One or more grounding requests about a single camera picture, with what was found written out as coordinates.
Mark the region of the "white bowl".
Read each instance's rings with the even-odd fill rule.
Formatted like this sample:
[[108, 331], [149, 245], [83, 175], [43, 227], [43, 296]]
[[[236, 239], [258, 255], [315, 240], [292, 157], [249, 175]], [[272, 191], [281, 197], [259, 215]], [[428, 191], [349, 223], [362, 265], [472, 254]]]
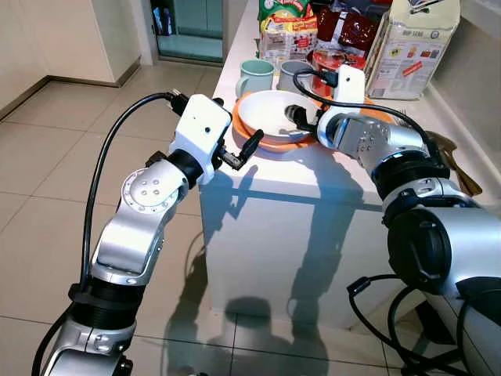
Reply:
[[266, 90], [248, 93], [237, 104], [237, 114], [241, 123], [253, 135], [255, 130], [264, 132], [263, 143], [285, 146], [310, 136], [310, 132], [297, 130], [285, 115], [287, 105], [301, 105], [308, 110], [316, 110], [319, 105], [311, 98], [283, 90]]

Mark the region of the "grey mug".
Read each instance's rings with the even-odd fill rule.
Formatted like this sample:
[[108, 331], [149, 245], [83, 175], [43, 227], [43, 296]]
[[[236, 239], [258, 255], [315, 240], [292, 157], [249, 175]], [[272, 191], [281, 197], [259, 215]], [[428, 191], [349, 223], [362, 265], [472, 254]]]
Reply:
[[312, 88], [312, 66], [305, 60], [287, 60], [279, 66], [279, 80], [276, 89], [301, 93], [296, 84], [304, 89]]

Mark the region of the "green mug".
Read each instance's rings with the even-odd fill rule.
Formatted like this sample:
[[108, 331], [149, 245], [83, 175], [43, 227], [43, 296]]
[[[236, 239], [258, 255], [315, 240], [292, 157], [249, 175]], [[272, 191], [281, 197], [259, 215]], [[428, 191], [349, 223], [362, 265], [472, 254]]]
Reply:
[[240, 64], [240, 78], [235, 85], [236, 98], [248, 93], [271, 90], [275, 66], [266, 60], [246, 60]]

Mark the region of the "red cup noodle bowl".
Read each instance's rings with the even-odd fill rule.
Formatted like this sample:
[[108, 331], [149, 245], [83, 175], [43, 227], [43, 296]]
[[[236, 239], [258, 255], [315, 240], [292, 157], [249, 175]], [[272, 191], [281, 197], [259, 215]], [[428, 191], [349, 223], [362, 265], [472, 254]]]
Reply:
[[[315, 49], [307, 55], [307, 61], [310, 63], [312, 68], [315, 69], [315, 71], [321, 72], [337, 72], [337, 68], [339, 68], [340, 65], [348, 65], [358, 68], [361, 71], [364, 71], [366, 67], [366, 58], [364, 55], [348, 53], [340, 50], [328, 51]], [[330, 86], [325, 82], [325, 80], [317, 78], [316, 76], [312, 76], [311, 85], [315, 92], [323, 91], [326, 96], [329, 95], [330, 90], [337, 87], [336, 82], [334, 86]]]

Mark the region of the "green and white noodle pack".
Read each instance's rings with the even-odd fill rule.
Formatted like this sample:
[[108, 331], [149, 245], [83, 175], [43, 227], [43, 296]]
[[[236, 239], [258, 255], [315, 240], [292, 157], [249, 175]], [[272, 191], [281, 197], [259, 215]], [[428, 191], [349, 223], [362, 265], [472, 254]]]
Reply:
[[310, 0], [258, 0], [258, 58], [279, 66], [315, 49], [318, 18]]

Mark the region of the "white table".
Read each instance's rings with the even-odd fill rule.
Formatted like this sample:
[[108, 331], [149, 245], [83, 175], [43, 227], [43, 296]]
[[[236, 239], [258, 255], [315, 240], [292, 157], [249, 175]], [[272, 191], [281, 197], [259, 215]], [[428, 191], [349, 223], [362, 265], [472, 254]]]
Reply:
[[328, 148], [258, 148], [215, 173], [200, 208], [214, 310], [348, 328], [347, 286], [390, 272], [376, 187]]

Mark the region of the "dark red noodle pack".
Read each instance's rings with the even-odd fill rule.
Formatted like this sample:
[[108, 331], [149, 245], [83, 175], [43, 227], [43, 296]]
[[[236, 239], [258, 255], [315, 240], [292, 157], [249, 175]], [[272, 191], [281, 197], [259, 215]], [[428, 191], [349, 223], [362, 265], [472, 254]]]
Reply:
[[315, 8], [318, 32], [315, 50], [328, 55], [346, 55], [366, 59], [378, 24], [355, 10], [341, 10], [329, 5]]

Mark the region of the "large cream cracker tin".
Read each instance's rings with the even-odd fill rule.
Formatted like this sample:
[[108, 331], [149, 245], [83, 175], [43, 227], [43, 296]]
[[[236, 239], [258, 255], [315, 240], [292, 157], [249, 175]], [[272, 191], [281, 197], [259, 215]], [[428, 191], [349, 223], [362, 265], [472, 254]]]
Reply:
[[460, 22], [460, 0], [393, 0], [366, 58], [366, 96], [418, 100]]

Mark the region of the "glass door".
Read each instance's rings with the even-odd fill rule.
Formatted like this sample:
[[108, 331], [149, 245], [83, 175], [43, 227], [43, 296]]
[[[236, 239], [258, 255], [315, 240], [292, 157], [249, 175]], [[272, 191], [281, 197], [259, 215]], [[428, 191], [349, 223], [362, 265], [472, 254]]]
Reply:
[[157, 5], [171, 7], [175, 35], [155, 35], [160, 57], [218, 64], [223, 61], [223, 0], [148, 0], [151, 23]]

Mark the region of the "dark bottles by door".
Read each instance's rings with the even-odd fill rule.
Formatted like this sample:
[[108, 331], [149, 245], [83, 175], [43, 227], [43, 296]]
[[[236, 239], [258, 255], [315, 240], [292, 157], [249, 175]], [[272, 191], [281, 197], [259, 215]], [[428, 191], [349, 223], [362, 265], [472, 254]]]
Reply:
[[175, 22], [171, 7], [165, 5], [154, 6], [153, 9], [153, 28], [157, 36], [175, 35]]

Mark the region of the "brown spoon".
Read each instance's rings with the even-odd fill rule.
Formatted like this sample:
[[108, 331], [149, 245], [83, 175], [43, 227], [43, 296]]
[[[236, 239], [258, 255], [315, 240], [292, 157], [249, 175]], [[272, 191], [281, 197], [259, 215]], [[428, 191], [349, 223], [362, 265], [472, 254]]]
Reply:
[[454, 155], [455, 151], [458, 150], [458, 146], [455, 141], [449, 139], [447, 136], [440, 135], [440, 133], [433, 132], [433, 130], [428, 130], [427, 133], [430, 139], [433, 140], [433, 143], [436, 143], [437, 146], [439, 146], [446, 164], [450, 166], [450, 168], [453, 168], [456, 172], [459, 180], [459, 186], [463, 193], [470, 197], [479, 196], [479, 194], [483, 193], [484, 190], [482, 189], [482, 186], [480, 186], [479, 183], [477, 183], [476, 180], [473, 179], [460, 164], [458, 164]]

